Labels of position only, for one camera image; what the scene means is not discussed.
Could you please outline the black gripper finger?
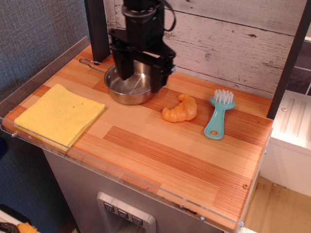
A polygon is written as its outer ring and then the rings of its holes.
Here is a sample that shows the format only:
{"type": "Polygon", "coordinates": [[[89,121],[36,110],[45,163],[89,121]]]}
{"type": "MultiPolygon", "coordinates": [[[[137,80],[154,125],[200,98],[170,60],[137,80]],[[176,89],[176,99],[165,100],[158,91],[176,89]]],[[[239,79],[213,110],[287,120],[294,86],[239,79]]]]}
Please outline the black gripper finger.
{"type": "Polygon", "coordinates": [[[115,50],[114,60],[118,74],[122,80],[125,81],[134,74],[134,60],[131,53],[115,50]]]}
{"type": "Polygon", "coordinates": [[[153,65],[150,70],[151,92],[158,93],[159,90],[166,85],[170,75],[170,67],[166,64],[153,65]]]}

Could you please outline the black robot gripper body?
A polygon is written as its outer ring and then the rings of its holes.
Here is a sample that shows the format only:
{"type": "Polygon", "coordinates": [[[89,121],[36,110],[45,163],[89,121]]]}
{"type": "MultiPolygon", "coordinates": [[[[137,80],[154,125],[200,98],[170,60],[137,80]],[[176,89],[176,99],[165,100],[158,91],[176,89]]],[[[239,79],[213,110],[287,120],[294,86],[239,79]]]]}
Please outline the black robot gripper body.
{"type": "Polygon", "coordinates": [[[110,29],[111,49],[114,55],[115,50],[129,52],[134,61],[139,61],[149,67],[153,65],[166,64],[170,73],[175,69],[173,59],[175,52],[168,47],[163,36],[165,31],[164,11],[123,11],[126,28],[110,29]]]}

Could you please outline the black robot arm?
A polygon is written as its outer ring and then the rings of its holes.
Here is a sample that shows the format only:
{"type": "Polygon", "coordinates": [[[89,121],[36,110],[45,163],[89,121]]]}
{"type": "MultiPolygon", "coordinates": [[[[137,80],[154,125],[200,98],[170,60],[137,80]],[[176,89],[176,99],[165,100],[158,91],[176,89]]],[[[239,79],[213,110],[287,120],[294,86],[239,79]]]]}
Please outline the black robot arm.
{"type": "Polygon", "coordinates": [[[175,71],[176,54],[163,41],[165,8],[171,9],[165,0],[125,0],[121,10],[126,28],[108,31],[120,77],[130,78],[134,74],[134,61],[139,61],[150,69],[153,93],[165,86],[168,76],[175,71]]]}

